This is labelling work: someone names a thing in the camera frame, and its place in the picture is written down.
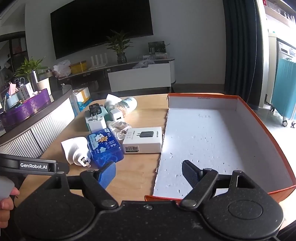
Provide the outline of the person's left hand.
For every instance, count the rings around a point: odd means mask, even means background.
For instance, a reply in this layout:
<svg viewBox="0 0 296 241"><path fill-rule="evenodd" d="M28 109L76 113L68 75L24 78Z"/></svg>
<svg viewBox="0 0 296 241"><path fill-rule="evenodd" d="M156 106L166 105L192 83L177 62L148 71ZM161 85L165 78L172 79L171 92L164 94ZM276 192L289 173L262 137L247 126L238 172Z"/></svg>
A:
<svg viewBox="0 0 296 241"><path fill-rule="evenodd" d="M1 209L0 209L0 227L6 228L8 226L8 221L10 219L10 211L14 208L14 202L11 196L19 195L19 190L14 187L9 194L8 198L5 198L1 201Z"/></svg>

